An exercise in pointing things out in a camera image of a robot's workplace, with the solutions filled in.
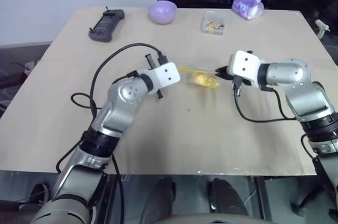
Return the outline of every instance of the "clear plastic box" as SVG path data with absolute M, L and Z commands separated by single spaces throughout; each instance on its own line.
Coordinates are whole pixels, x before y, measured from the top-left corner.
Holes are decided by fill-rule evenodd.
M 214 35 L 222 35 L 225 29 L 226 29 L 225 14 L 214 11 L 206 11 L 201 23 L 202 32 Z

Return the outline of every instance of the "tissue box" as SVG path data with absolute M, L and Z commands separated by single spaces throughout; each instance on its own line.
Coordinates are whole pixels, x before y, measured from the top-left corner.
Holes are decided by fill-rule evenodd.
M 231 9 L 245 20 L 252 20 L 262 14 L 264 5 L 256 0 L 233 0 Z

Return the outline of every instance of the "remote control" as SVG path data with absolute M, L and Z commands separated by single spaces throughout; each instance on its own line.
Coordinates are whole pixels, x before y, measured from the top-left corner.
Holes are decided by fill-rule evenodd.
M 111 34 L 116 28 L 120 20 L 124 19 L 125 12 L 121 9 L 109 10 L 106 7 L 106 11 L 103 12 L 101 19 L 92 29 L 89 28 L 89 37 L 98 42 L 108 43 L 111 41 Z

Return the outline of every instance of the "wooden table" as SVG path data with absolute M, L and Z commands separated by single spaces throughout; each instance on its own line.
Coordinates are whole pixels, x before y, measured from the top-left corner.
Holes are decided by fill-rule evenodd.
M 158 47 L 179 67 L 213 70 L 226 65 L 238 50 L 253 50 L 268 63 L 302 59 L 313 80 L 324 85 L 333 103 L 338 102 L 333 80 L 337 68 L 300 12 L 265 10 L 260 18 L 245 21 L 230 10 L 217 10 L 227 15 L 227 28 L 223 36 L 214 36 L 200 31 L 204 9 L 178 9 L 173 23 L 158 25 L 145 8 L 123 8 L 126 17 L 113 41 L 99 43 L 88 38 L 88 28 L 103 10 L 75 12 L 15 96 L 0 120 L 0 169 L 55 172 L 57 160 L 91 121 L 90 111 L 75 106 L 71 94 L 89 93 L 93 74 L 103 60 L 135 42 Z M 148 67 L 144 55 L 150 52 L 155 56 L 147 48 L 128 49 L 102 70 L 94 95 L 98 106 L 105 102 L 113 80 Z M 182 81 L 163 95 L 162 100 L 153 95 L 142 102 L 135 122 L 120 140 L 115 155 L 121 173 L 315 174 L 300 143 L 300 124 L 243 120 L 234 106 L 231 82 L 207 89 L 187 84 L 182 75 Z M 253 87 L 243 88 L 240 106 L 251 118 L 280 117 L 275 96 Z M 114 173 L 113 166 L 108 173 Z

